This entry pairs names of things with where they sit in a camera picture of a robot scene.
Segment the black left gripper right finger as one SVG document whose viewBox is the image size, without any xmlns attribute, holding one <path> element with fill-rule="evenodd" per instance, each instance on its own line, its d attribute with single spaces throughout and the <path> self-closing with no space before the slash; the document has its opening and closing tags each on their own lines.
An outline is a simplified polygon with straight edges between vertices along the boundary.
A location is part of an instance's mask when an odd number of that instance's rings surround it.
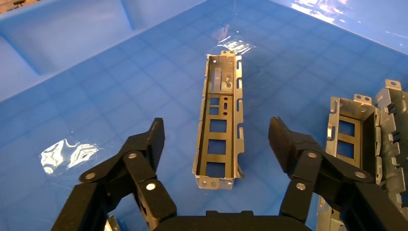
<svg viewBox="0 0 408 231">
<path fill-rule="evenodd" d="M 368 172 L 326 153 L 310 136 L 273 117 L 269 144 L 290 178 L 280 215 L 305 223 L 314 193 L 340 213 L 349 231 L 405 231 L 408 222 Z"/>
</svg>

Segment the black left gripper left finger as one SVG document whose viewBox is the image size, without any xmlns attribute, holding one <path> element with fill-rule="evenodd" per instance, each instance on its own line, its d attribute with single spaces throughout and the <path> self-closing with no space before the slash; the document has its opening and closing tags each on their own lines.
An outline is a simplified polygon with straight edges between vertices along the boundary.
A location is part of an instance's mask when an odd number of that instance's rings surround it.
<svg viewBox="0 0 408 231">
<path fill-rule="evenodd" d="M 176 205 L 156 175 L 164 144 L 162 118 L 147 132 L 129 136 L 116 155 L 80 175 L 52 230 L 102 231 L 108 214 L 129 194 L 151 231 L 176 216 Z"/>
</svg>

